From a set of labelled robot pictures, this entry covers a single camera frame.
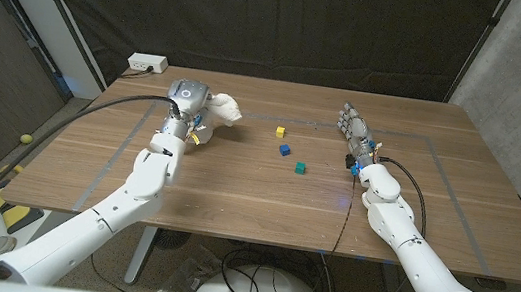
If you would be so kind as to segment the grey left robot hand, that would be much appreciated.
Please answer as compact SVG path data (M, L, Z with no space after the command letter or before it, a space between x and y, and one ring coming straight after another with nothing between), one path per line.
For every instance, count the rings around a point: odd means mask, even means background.
M192 80L173 81L167 97L176 103L179 114L174 108L169 110L162 124L163 133L173 134L195 145L208 143L214 128L211 112L206 107L212 97L209 89L207 85Z

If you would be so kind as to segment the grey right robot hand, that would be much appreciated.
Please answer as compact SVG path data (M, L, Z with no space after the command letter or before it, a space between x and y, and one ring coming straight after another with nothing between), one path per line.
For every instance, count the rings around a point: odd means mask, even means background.
M374 165L380 144L374 141L370 128L350 102L340 111L337 126L347 140L351 167L360 171Z

